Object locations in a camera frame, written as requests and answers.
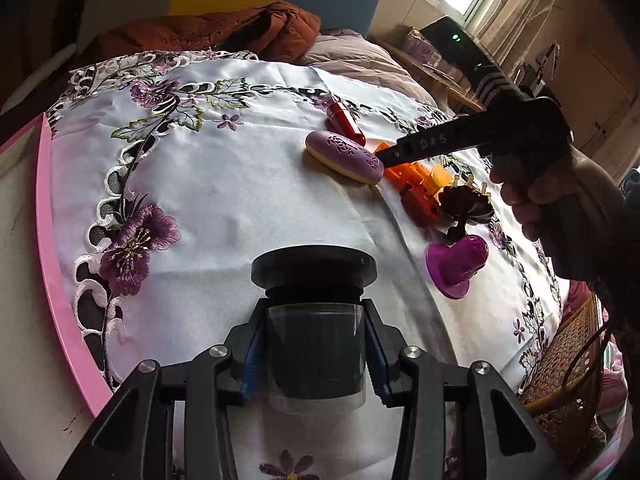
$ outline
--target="wicker chair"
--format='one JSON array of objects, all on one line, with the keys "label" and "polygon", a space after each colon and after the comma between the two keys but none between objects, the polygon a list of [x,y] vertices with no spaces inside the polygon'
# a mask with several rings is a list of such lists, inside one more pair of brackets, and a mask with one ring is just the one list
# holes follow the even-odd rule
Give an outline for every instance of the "wicker chair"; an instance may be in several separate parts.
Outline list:
[{"label": "wicker chair", "polygon": [[[594,294],[565,321],[538,365],[531,382],[522,394],[522,402],[559,457],[571,465],[588,440],[596,407],[602,391],[600,338],[596,338],[570,374],[566,390],[562,379],[582,346],[598,331],[602,316]],[[574,388],[590,365],[596,369],[590,378]]]}]

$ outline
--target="orange toy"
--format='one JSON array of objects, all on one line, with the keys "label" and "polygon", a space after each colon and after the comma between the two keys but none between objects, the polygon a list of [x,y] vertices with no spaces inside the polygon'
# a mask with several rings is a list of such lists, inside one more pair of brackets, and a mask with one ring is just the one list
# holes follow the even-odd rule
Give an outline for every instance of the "orange toy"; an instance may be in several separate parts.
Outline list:
[{"label": "orange toy", "polygon": [[[375,152],[389,147],[391,144],[383,140]],[[404,210],[419,227],[427,227],[436,218],[440,211],[438,195],[454,181],[441,165],[429,170],[420,162],[385,168],[385,176],[400,192]]]},{"label": "orange toy", "polygon": [[[375,152],[391,147],[391,144],[382,140]],[[445,186],[450,186],[453,176],[441,165],[429,170],[420,162],[408,162],[392,168],[385,168],[385,176],[391,181],[398,191],[402,191],[407,185],[419,186],[424,189],[427,197],[436,196]]]}]

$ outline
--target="wooden table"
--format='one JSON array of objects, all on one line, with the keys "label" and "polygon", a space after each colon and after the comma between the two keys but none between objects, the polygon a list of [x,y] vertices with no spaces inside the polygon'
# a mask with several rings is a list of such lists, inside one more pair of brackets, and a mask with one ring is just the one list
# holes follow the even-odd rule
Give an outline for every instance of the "wooden table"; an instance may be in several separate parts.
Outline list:
[{"label": "wooden table", "polygon": [[456,82],[438,74],[431,67],[414,59],[398,47],[375,37],[369,37],[369,41],[384,48],[436,101],[439,97],[444,97],[447,100],[453,99],[455,102],[464,105],[472,111],[484,112],[484,107],[470,95],[466,94],[464,89]]}]

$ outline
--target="white tablecloth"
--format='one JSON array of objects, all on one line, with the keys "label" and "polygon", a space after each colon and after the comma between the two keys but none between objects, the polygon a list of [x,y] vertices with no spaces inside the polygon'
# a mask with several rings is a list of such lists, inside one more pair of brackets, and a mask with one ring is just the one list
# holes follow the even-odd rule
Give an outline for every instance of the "white tablecloth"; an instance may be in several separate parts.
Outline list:
[{"label": "white tablecloth", "polygon": [[[409,344],[460,365],[487,360],[516,390],[526,371],[520,361],[538,358],[558,326],[560,308],[552,273],[522,236],[498,187],[489,184],[488,190],[506,242],[495,224],[493,237],[487,226],[469,227],[470,234],[487,240],[489,261],[467,297],[453,301],[434,287],[424,264],[425,248],[442,240],[438,229],[446,224],[425,233],[408,219],[388,182],[361,185],[304,150],[309,131],[325,128],[327,91],[350,102],[370,149],[415,130],[416,123],[447,118],[391,90],[321,70],[213,57],[141,54],[81,70],[49,113],[56,130],[54,230],[68,296],[77,303],[83,291],[92,290],[94,298],[109,302],[112,315],[116,306],[123,313],[123,320],[106,327],[110,374],[124,378],[145,358],[161,364],[190,360],[223,342],[262,294],[250,281],[251,262],[260,254],[297,244],[335,244],[376,259],[378,278],[365,297]],[[163,121],[170,122],[167,128],[153,130]],[[123,253],[114,252],[108,238],[100,242],[100,228],[117,230],[123,222],[111,214],[120,199],[114,172],[121,181],[132,161],[128,153],[144,139],[154,145],[131,172],[126,196],[144,196],[139,213],[153,204],[160,209],[146,216],[152,224],[142,224],[142,213],[129,214],[119,235],[121,246],[132,247],[136,229],[152,225],[146,243],[154,250],[138,258],[148,256],[148,276],[134,251],[130,280],[119,281],[104,253],[116,259]],[[437,162],[471,171],[476,182],[488,181],[476,150],[426,163]],[[116,296],[82,276],[78,282],[76,268],[87,262],[95,274],[110,278],[112,290],[129,294]],[[84,328],[100,337],[99,328]],[[290,460],[311,455],[307,475],[389,478],[400,420],[400,410],[385,409],[368,380],[364,406],[339,416],[283,415],[258,395],[250,407],[231,411],[239,477],[278,476],[277,469],[260,464],[287,469]]]}]

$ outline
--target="blue gripper pad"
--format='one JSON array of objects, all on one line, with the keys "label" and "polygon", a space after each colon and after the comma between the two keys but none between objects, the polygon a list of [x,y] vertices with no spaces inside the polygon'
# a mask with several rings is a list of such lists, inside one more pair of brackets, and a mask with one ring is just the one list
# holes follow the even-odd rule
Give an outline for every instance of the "blue gripper pad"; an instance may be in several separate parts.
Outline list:
[{"label": "blue gripper pad", "polygon": [[264,357],[264,328],[254,334],[249,351],[242,367],[242,386],[240,387],[240,401],[242,405],[249,402],[258,388],[258,376],[262,369]]},{"label": "blue gripper pad", "polygon": [[376,393],[382,404],[389,407],[391,403],[391,389],[389,388],[388,364],[378,341],[378,336],[373,330],[373,325],[367,316],[365,319],[365,341],[367,351],[367,368]]}]

